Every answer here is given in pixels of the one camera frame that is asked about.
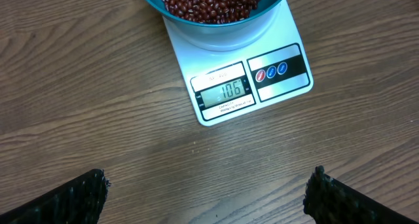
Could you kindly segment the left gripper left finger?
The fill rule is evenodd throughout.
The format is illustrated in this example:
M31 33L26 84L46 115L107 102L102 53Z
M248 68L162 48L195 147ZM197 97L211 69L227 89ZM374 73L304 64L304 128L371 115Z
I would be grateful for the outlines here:
M3 224L97 224L111 183L103 170L90 170L1 214Z

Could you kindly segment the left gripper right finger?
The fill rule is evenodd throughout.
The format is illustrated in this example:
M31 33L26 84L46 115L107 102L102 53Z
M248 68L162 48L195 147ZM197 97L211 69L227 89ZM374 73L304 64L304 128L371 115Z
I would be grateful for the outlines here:
M327 175L323 166L310 176L303 206L317 224L418 224Z

